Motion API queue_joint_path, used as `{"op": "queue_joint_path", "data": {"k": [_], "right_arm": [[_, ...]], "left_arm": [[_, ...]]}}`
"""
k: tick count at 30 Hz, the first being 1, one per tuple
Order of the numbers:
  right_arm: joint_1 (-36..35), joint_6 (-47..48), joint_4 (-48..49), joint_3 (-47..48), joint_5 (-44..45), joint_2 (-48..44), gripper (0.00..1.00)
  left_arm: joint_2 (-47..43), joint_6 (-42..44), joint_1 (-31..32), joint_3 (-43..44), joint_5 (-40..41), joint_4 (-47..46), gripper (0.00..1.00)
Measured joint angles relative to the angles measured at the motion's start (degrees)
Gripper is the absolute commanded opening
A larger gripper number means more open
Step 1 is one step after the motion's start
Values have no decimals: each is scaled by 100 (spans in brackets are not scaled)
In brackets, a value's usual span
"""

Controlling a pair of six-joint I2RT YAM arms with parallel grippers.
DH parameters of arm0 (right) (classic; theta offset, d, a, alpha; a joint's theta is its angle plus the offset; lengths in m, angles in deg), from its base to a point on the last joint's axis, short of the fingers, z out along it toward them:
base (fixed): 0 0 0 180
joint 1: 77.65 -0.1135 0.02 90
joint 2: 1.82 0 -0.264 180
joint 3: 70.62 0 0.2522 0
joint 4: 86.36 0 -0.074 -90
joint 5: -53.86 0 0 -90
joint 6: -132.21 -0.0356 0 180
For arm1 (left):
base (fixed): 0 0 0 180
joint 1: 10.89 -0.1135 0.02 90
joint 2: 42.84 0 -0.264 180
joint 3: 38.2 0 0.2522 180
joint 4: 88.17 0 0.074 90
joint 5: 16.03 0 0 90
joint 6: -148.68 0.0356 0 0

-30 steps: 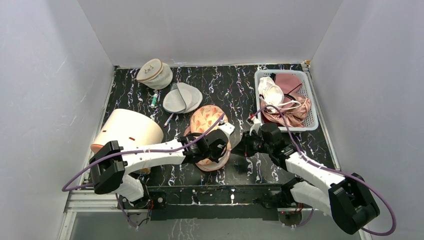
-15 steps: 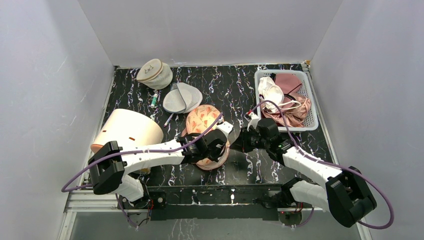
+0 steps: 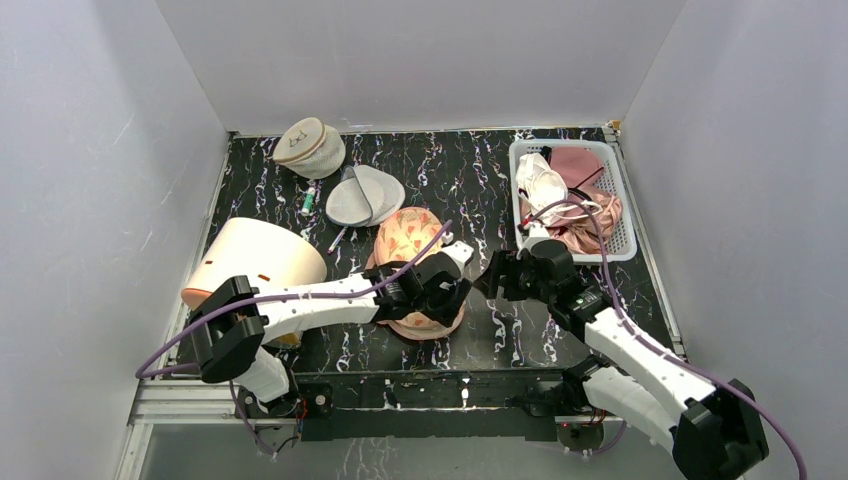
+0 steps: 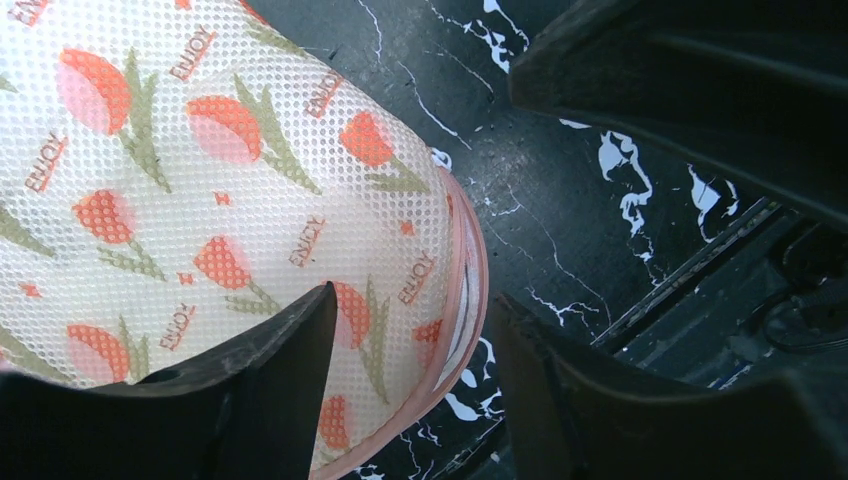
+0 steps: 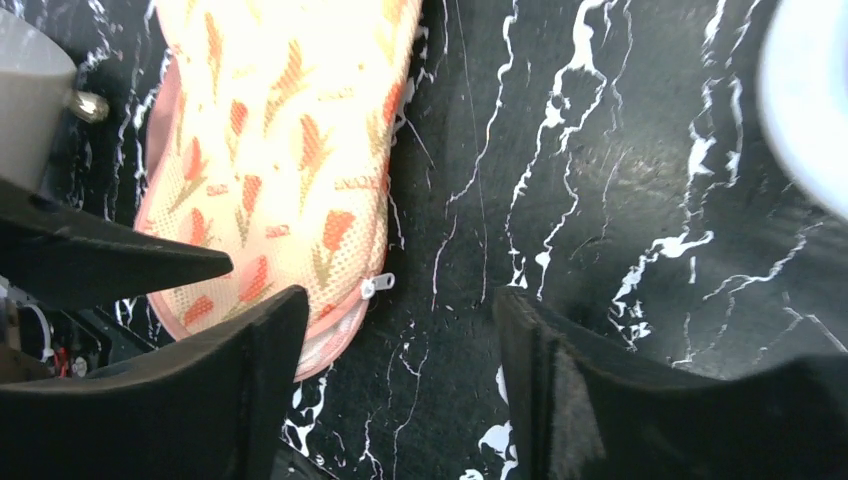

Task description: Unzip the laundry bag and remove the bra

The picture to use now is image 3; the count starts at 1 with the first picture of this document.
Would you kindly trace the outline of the peach floral mesh laundry bag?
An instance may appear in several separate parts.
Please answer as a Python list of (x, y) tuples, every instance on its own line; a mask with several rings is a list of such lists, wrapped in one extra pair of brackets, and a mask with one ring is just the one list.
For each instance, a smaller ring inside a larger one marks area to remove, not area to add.
[[(392, 261), (406, 263), (435, 237), (442, 226), (438, 216), (425, 208), (407, 207), (396, 211), (380, 224), (366, 268)], [(464, 314), (465, 306), (462, 306), (450, 326), (431, 320), (422, 313), (411, 313), (401, 320), (382, 321), (382, 324), (408, 340), (436, 340), (453, 333)]]

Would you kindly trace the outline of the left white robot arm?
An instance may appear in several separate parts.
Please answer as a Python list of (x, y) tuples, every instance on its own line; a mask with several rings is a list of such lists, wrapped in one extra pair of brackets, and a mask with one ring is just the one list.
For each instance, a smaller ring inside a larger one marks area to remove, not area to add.
[(299, 391), (266, 343), (330, 325), (400, 321), (412, 314), (449, 327), (472, 288), (464, 273), (473, 257), (468, 245), (457, 242), (417, 264), (393, 262), (266, 296), (246, 276), (231, 277), (190, 318), (200, 378), (207, 384), (234, 381), (271, 414), (286, 416), (297, 407)]

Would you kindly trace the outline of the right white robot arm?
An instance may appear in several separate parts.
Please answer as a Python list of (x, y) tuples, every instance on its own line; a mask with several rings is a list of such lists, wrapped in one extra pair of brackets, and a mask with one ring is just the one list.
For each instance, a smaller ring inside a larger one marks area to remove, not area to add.
[(619, 416), (667, 450), (685, 478), (737, 479), (769, 456), (750, 389), (692, 372), (586, 283), (563, 244), (500, 250), (474, 285), (488, 299), (544, 304), (593, 351), (564, 372), (565, 405), (577, 414), (598, 408)]

